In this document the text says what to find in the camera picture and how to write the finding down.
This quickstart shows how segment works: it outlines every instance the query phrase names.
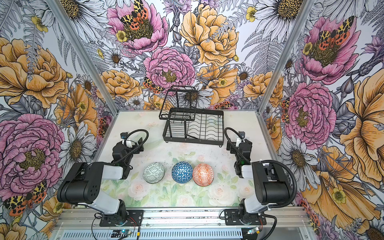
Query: black metal dish rack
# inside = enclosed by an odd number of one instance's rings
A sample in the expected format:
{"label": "black metal dish rack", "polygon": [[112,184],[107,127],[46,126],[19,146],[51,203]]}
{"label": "black metal dish rack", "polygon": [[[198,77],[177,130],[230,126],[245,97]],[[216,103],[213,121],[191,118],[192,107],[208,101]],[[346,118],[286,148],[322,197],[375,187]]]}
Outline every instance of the black metal dish rack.
{"label": "black metal dish rack", "polygon": [[224,112],[197,109],[198,91],[172,86],[167,91],[159,118],[167,120],[163,139],[168,142],[224,144]]}

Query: floral wallpaper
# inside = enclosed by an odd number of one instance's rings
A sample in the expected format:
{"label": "floral wallpaper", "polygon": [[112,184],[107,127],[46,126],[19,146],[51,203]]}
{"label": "floral wallpaper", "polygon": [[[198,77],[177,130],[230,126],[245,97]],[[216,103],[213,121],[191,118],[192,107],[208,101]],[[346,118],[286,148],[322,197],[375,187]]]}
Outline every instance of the floral wallpaper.
{"label": "floral wallpaper", "polygon": [[262,112],[318,239],[384,239],[383,10],[317,1]]}
{"label": "floral wallpaper", "polygon": [[47,240],[71,207],[57,188],[93,160],[112,115],[44,1],[0,12],[0,238]]}

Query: vent grille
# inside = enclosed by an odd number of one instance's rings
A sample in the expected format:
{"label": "vent grille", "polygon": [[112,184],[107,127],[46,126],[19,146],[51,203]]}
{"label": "vent grille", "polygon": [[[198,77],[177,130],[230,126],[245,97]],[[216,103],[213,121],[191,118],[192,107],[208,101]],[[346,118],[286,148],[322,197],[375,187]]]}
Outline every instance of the vent grille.
{"label": "vent grille", "polygon": [[[93,230],[98,240],[119,239],[123,235],[113,230]],[[166,239],[240,239],[241,229],[237,228],[210,228],[210,229],[143,229],[140,240],[166,240]],[[136,239],[137,231],[124,239]],[[90,230],[65,230],[61,240],[94,240]]]}

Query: orange patterned bowl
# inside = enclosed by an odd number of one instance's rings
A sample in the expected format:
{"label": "orange patterned bowl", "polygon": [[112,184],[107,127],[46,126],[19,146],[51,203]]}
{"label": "orange patterned bowl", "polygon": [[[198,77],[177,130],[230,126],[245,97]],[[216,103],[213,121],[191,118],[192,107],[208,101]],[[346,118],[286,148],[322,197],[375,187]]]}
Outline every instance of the orange patterned bowl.
{"label": "orange patterned bowl", "polygon": [[201,187],[206,187],[214,180],[214,171],[208,164],[200,163],[193,170],[193,181]]}

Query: table surface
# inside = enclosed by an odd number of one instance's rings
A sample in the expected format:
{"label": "table surface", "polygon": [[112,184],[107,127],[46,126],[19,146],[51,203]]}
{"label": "table surface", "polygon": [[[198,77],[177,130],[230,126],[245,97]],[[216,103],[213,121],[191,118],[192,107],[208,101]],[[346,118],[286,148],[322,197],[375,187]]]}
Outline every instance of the table surface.
{"label": "table surface", "polygon": [[[120,133],[145,129],[149,138],[144,144],[144,152],[135,154],[131,161],[133,170],[126,180],[106,180],[101,189],[114,198],[122,199],[126,207],[231,207],[241,199],[254,194],[253,180],[241,179],[235,174],[235,155],[224,146],[168,142],[163,138],[165,120],[159,119],[158,111],[120,112],[111,134],[98,161],[111,162],[112,148],[120,141]],[[252,144],[251,160],[271,159],[262,131],[253,111],[224,111],[224,127],[245,131]],[[228,131],[232,141],[235,134]],[[145,133],[133,134],[137,141]],[[171,176],[172,167],[180,161],[189,162],[192,167],[206,163],[215,173],[213,183],[207,187],[198,186],[193,179],[188,183],[176,183]],[[165,169],[164,178],[156,183],[144,181],[142,174],[151,163],[159,162]]]}

